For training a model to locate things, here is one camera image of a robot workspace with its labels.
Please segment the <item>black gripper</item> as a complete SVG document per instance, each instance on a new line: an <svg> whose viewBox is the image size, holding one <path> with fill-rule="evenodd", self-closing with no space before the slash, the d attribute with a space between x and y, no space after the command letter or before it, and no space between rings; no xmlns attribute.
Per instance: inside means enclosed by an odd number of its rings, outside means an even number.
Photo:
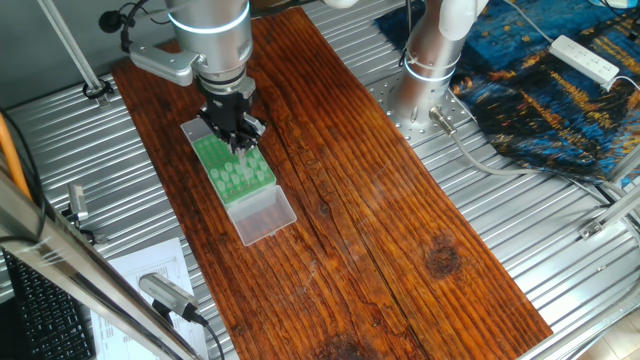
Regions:
<svg viewBox="0 0 640 360"><path fill-rule="evenodd" d="M206 115L200 115L205 125L230 152L236 151L236 131L239 130L240 145L243 150L255 147L266 131L266 124L246 113L253 100L245 98L240 92L220 95L205 94Z"/></svg>

